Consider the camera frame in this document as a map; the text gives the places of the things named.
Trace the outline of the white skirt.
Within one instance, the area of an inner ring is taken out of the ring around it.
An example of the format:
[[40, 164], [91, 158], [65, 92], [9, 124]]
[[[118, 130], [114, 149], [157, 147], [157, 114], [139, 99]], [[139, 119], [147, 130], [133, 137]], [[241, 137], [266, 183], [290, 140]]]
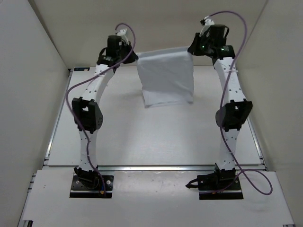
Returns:
[[187, 49], [175, 47], [137, 54], [145, 108], [193, 103], [194, 63]]

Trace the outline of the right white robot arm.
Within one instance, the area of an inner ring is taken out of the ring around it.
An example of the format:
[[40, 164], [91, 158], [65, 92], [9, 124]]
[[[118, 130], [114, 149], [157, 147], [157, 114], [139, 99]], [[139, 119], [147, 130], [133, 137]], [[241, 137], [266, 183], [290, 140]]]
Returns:
[[196, 186], [203, 192], [215, 193], [229, 188], [236, 179], [235, 150], [237, 137], [246, 122], [253, 104], [242, 92], [237, 70], [236, 55], [231, 45], [226, 45], [229, 28], [225, 25], [204, 25], [195, 34], [188, 52], [194, 56], [212, 59], [223, 90], [215, 121], [220, 129], [221, 143], [214, 172], [197, 176]]

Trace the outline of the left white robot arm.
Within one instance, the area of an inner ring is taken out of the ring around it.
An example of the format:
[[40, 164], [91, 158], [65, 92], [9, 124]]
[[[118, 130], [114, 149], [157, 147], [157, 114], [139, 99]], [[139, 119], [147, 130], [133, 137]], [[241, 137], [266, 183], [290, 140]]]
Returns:
[[103, 123], [103, 114], [99, 107], [101, 96], [120, 64], [129, 64], [138, 60], [126, 35], [110, 35], [107, 47], [99, 54], [94, 78], [89, 82], [82, 96], [71, 102], [74, 121], [80, 134], [80, 163], [74, 169], [79, 181], [88, 189], [105, 187], [98, 171], [96, 159], [97, 133]]

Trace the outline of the left corner label sticker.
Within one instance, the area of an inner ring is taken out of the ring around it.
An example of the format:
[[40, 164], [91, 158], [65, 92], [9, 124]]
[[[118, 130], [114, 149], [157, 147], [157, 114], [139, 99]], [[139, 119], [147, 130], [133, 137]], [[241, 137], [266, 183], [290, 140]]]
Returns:
[[75, 67], [73, 71], [89, 71], [90, 67]]

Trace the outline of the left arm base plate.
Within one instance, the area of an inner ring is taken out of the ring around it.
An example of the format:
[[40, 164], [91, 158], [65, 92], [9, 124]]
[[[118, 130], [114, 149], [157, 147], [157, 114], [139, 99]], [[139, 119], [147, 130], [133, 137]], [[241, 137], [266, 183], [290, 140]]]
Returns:
[[81, 180], [77, 175], [73, 176], [70, 189], [70, 198], [94, 198], [94, 199], [111, 199], [114, 176], [103, 175], [105, 186], [100, 179], [93, 183]]

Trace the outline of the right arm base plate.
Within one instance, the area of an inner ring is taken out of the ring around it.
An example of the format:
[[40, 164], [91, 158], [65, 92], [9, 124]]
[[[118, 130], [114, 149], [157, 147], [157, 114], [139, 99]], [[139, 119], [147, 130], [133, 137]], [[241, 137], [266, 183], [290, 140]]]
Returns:
[[218, 180], [215, 174], [198, 175], [200, 200], [242, 200], [244, 199], [239, 178]]

